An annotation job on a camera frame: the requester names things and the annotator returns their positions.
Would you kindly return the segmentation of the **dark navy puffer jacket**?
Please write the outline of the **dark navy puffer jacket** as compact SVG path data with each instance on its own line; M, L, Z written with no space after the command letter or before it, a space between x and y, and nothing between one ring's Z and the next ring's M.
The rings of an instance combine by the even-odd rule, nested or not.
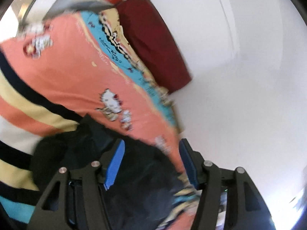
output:
M28 229L165 229L195 198L160 149L90 116L44 137L30 169L42 195Z

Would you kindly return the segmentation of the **pink Hello Kitty blanket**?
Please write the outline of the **pink Hello Kitty blanket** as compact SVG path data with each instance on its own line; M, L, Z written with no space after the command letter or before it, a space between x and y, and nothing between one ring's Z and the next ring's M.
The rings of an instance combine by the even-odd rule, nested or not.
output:
M160 149L195 196L165 229L190 229L199 196L180 158L169 91L135 53L114 8L30 25L1 43L1 229L28 229L42 192L30 169L46 136L85 116Z

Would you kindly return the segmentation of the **dark red headboard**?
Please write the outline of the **dark red headboard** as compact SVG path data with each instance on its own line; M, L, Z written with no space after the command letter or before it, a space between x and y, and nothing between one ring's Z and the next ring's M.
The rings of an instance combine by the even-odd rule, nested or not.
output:
M124 36L159 86L172 94L191 82L184 58L150 0L126 0L116 9Z

